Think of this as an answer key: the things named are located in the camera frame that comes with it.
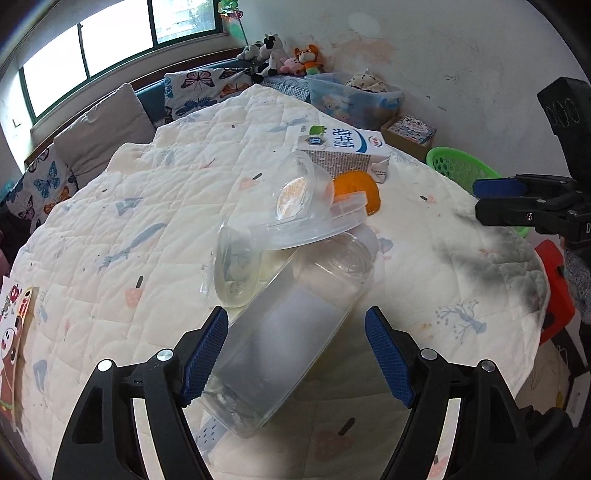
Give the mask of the grey gloved hand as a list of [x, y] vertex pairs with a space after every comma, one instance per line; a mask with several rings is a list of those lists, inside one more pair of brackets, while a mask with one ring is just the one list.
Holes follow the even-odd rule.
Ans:
[[564, 276], [573, 304], [580, 313], [582, 323], [589, 325], [591, 322], [590, 249], [566, 249], [564, 260]]

